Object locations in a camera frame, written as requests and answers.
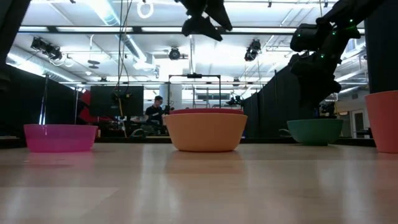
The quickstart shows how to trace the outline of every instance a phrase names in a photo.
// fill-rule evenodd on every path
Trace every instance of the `man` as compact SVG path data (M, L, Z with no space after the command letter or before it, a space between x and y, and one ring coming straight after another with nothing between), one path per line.
M148 107L145 111L145 117L147 121L152 121L159 125L163 125L164 112L160 107L162 104L163 98L161 96L156 96L154 104Z

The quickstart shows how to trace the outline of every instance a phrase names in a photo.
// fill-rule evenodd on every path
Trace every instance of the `duct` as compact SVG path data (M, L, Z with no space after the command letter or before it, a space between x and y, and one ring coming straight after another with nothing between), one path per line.
M25 70L36 75L42 75L46 72L51 73L50 77L53 77L55 81L66 80L69 82L84 82L85 79L74 75L60 67L52 65L48 60L43 60L37 56L22 50L19 47L12 46L8 54L8 58L14 61L16 64L10 63L10 65L17 67L21 70Z
M88 1L87 3L107 26L121 26L121 21L116 15L112 3L109 0L95 0ZM130 35L122 34L121 41L123 41L126 48L133 54L138 62L146 62L147 58L145 54Z

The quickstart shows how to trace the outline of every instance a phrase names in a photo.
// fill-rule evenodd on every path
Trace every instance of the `pink bowl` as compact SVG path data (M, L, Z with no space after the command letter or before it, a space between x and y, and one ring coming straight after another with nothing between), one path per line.
M31 152L87 152L94 145L97 126L69 124L24 125Z

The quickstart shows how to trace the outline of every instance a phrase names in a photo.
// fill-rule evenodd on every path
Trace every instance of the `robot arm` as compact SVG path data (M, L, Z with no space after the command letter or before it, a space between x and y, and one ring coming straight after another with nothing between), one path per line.
M317 19L317 24L299 26L290 48L306 53L294 55L289 65L300 82L301 105L315 106L328 95L340 92L341 85L334 81L340 57L350 39L361 37L356 26L384 1L340 0L331 11Z

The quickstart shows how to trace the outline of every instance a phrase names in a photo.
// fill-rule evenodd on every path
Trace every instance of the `monitor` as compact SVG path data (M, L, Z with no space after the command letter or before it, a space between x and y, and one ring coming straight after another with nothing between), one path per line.
M144 87L120 86L92 86L90 97L90 115L92 116L120 116L119 100L115 93L128 93L129 97L121 98L123 116L142 116L144 114Z

